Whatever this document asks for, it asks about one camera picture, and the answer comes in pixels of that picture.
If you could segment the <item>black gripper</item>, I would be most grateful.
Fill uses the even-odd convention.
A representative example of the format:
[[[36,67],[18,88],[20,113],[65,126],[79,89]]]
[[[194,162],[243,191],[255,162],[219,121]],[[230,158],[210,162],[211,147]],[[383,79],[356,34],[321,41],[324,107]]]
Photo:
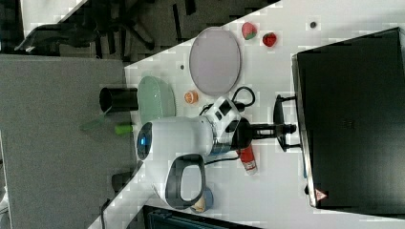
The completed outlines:
[[[230,129],[234,132],[231,142],[231,150],[239,150],[247,148],[252,139],[266,139],[266,138],[282,138],[290,133],[253,133],[254,130],[273,130],[275,132],[295,132],[297,126],[294,124],[252,124],[247,119],[242,118],[239,122],[233,121],[230,124]]]

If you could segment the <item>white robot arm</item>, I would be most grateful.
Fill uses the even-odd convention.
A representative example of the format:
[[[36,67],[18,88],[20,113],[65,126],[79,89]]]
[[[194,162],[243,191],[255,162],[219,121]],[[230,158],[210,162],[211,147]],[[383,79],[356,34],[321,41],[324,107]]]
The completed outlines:
[[[204,167],[210,156],[247,148],[253,140],[285,136],[296,126],[284,121],[282,101],[274,107],[271,124],[251,124],[241,116],[243,104],[219,97],[205,114],[172,116],[149,121],[136,141],[142,161],[137,177],[166,204],[183,210],[195,204],[206,186]]]

